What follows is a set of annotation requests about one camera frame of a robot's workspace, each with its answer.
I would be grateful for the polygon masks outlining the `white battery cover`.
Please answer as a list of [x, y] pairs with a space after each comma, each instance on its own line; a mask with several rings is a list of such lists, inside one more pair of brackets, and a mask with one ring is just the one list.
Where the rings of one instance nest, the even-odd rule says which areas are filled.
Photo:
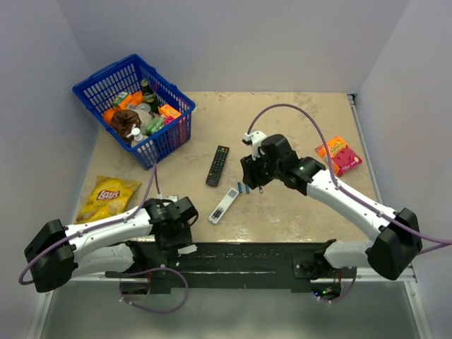
[[195, 244], [192, 244], [192, 245], [178, 249], [177, 253], [179, 255], [187, 255], [187, 254], [192, 254], [196, 251], [197, 251], [197, 246]]

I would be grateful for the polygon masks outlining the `white air conditioner remote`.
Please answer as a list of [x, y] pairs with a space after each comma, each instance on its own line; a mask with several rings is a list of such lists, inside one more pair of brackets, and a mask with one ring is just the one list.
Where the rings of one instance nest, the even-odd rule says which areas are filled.
[[[223, 215], [226, 213], [226, 211], [228, 210], [228, 208], [233, 204], [233, 202], [236, 200], [236, 198], [239, 195], [239, 191], [231, 188], [226, 195], [223, 197], [223, 199], [221, 200], [221, 202], [219, 202], [219, 204], [216, 206], [216, 208], [214, 209], [214, 211], [209, 215], [208, 220], [213, 223], [214, 225], [216, 225], [220, 219], [223, 217]], [[223, 208], [224, 212], [223, 214], [220, 216], [220, 218], [218, 220], [214, 220], [212, 219], [213, 213], [219, 208]]]

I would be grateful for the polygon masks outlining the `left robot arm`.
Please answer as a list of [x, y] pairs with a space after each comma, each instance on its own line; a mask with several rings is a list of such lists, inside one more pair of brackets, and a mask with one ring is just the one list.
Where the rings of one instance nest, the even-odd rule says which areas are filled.
[[116, 271], [138, 277], [145, 272], [146, 260], [126, 240], [153, 235], [161, 251], [184, 248], [192, 243], [191, 226], [197, 219], [194, 204], [183, 197], [149, 198], [125, 213], [85, 224], [51, 220], [25, 248], [26, 271], [39, 293], [90, 273]]

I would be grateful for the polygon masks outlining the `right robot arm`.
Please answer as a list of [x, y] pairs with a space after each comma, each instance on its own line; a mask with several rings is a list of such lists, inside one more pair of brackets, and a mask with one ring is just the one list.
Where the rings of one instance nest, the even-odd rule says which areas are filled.
[[329, 278], [341, 268], [372, 268], [388, 280], [397, 280], [422, 250], [417, 216], [408, 208], [396, 211], [371, 200], [343, 183], [312, 157], [298, 157], [281, 134], [261, 131], [242, 139], [252, 153], [240, 162], [243, 182], [250, 189], [274, 179], [332, 208], [357, 226], [367, 240], [328, 241], [322, 250], [303, 261], [311, 279]]

